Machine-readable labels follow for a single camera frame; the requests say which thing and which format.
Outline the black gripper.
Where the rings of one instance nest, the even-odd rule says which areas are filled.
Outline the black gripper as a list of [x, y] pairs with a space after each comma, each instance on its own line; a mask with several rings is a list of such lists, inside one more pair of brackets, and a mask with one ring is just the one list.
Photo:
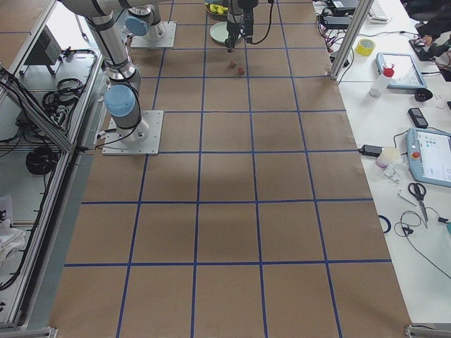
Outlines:
[[230, 51], [234, 51], [235, 43], [239, 39], [242, 32], [242, 23], [235, 23], [228, 20], [226, 23], [226, 29], [228, 32], [228, 37], [225, 41], [225, 46], [226, 48], [230, 48]]

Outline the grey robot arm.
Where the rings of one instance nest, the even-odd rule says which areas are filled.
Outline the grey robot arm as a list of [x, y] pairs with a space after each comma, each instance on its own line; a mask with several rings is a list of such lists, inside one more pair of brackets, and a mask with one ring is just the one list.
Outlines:
[[127, 142], [143, 140], [149, 126], [142, 119], [139, 102], [141, 77], [116, 28], [113, 11], [142, 5], [143, 1], [62, 1], [68, 10], [85, 18], [106, 64], [111, 87], [104, 104]]

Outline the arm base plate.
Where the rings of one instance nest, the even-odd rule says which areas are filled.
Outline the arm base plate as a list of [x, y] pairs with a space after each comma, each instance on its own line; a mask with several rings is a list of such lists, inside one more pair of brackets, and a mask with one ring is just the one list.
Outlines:
[[113, 118], [110, 118], [109, 128], [116, 129], [116, 131], [107, 134], [106, 146], [102, 147], [101, 152], [105, 156], [158, 155], [163, 117], [163, 111], [142, 111], [140, 124], [128, 137], [125, 136], [130, 131], [118, 129]]
[[177, 22], [161, 21], [149, 28], [145, 36], [134, 36], [131, 47], [133, 49], [164, 49], [172, 48], [175, 42]]

